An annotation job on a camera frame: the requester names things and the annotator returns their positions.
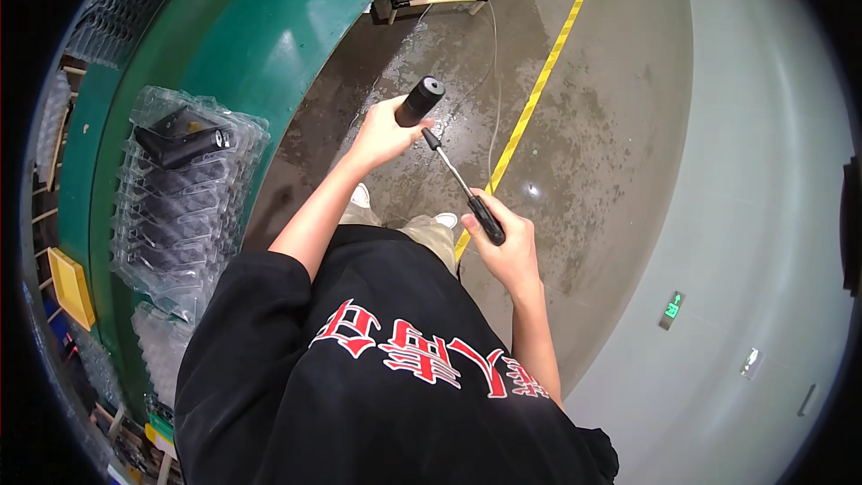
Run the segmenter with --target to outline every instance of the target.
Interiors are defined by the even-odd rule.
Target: hand
[[[506,241],[496,246],[485,235],[476,216],[471,213],[461,216],[461,223],[476,240],[476,247],[488,271],[500,280],[513,297],[526,298],[540,290],[533,222],[512,212],[482,189],[470,190],[482,199],[506,233]]]
[[[422,136],[422,128],[434,127],[434,119],[423,119],[411,128],[403,128],[395,122],[395,110],[407,96],[372,105],[353,141],[348,156],[351,156],[366,172],[395,159]]]

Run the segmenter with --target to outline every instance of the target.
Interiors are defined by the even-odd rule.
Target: emergency exit sign
[[[679,308],[683,306],[683,300],[685,300],[685,295],[679,291],[674,291],[671,298],[664,304],[664,314],[661,315],[659,326],[666,330],[671,329],[674,318],[677,318],[679,314]]]

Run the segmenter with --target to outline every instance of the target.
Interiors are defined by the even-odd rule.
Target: green conveyor
[[[149,380],[130,318],[143,299],[109,270],[115,173],[128,114],[145,85],[214,96],[261,116],[272,139],[253,179],[246,219],[276,146],[311,82],[371,0],[167,0],[122,71],[91,64],[71,118],[59,190],[60,249],[84,267],[135,419]]]

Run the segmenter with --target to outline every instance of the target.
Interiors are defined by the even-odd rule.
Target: concrete floor
[[[574,0],[491,0],[497,19],[501,120],[491,164],[509,140]],[[435,133],[470,184],[488,181],[497,81],[489,7],[439,5],[422,18],[387,0],[351,28],[309,90],[279,147],[246,234],[265,248],[349,148],[372,103],[424,75],[446,84]],[[629,302],[676,182],[691,94],[689,0],[585,0],[497,196],[536,228],[563,393],[589,367]],[[467,210],[425,144],[365,184],[389,226]],[[456,237],[461,229],[456,228]],[[462,282],[504,343],[511,299],[471,243]]]

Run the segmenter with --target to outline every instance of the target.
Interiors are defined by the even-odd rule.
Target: black t-shirt
[[[186,482],[607,483],[616,452],[572,424],[476,303],[404,233],[341,225],[311,284],[239,254],[179,371]]]

